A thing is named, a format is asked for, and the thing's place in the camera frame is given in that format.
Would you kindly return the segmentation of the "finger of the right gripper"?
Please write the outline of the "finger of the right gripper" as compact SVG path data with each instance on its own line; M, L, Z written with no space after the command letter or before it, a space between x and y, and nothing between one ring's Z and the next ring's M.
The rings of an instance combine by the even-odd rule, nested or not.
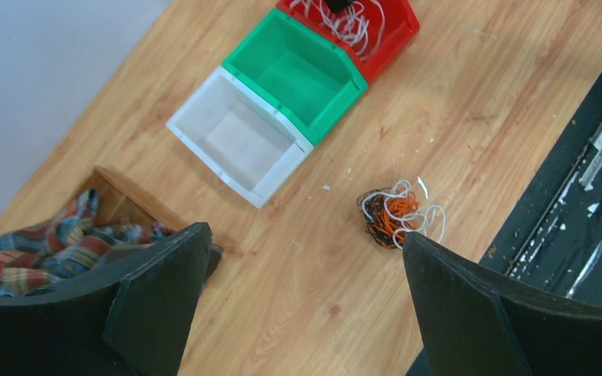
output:
M355 0L324 0L329 11L333 14L340 14L350 7Z

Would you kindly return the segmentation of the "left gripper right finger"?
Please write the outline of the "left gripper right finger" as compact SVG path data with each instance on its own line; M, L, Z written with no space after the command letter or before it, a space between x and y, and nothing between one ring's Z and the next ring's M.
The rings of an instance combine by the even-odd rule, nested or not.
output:
M602 375L602 307L539 290L420 233L402 250L433 375Z

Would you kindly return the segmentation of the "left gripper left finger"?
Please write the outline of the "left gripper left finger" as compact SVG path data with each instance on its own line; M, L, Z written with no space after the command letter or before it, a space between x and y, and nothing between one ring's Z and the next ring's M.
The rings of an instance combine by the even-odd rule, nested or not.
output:
M0 375L175 375L209 260L205 222L77 277L0 296Z

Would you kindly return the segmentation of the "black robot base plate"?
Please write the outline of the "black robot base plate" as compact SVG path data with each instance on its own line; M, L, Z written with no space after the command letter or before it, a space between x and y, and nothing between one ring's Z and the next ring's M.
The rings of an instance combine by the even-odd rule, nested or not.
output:
M602 72L481 265L540 290L602 306Z

